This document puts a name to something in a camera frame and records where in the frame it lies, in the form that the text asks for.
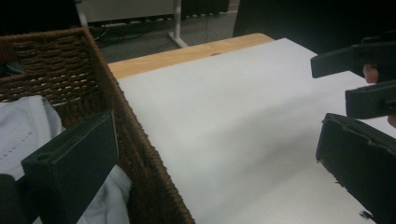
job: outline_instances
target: black device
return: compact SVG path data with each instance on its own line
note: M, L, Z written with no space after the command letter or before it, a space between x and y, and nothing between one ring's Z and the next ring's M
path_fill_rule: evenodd
M361 121L327 114L316 157L373 221L396 223L396 139Z
M365 64L376 64L378 85L346 91L346 114L371 119L396 113L396 32L365 37L362 44L320 54L311 59L312 77L352 71L364 77Z
M113 113L84 119L22 160L21 179L0 175L0 189L8 195L0 198L0 211L12 206L26 223L38 216L43 223L77 223L117 159ZM0 220L15 218L0 214Z

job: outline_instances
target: white table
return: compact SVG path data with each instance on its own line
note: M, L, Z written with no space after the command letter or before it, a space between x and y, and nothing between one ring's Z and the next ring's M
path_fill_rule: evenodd
M313 56L282 39L119 79L197 223L373 223L315 160L325 114L366 83L313 79Z

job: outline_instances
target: wicker basket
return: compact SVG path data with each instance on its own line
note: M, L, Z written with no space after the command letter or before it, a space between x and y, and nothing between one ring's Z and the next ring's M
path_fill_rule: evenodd
M42 95L66 128L99 111L114 111L119 166L134 183L131 223L194 222L88 30L0 37L0 63L16 60L24 74L0 78L0 102Z

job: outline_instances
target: floor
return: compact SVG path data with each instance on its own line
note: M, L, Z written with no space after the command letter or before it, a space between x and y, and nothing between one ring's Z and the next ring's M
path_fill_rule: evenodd
M181 22L180 36L189 46L231 38L235 19L236 11L186 18ZM168 37L173 30L174 21L163 19L91 28L108 63L178 49Z

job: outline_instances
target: table surface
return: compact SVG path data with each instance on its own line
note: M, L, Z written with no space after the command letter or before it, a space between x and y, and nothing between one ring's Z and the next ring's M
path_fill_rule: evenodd
M176 53L193 61L169 56L174 63L139 76L126 67L119 79L192 216L204 224L373 223L315 160L325 114L345 114L345 90L364 79L314 79L312 51L287 39L248 42L213 57L223 51L198 48L199 60Z
M244 35L184 49L175 49L110 63L108 66L115 78L128 77L178 63L185 63L233 50L264 44L273 40L274 39L271 37L263 34Z

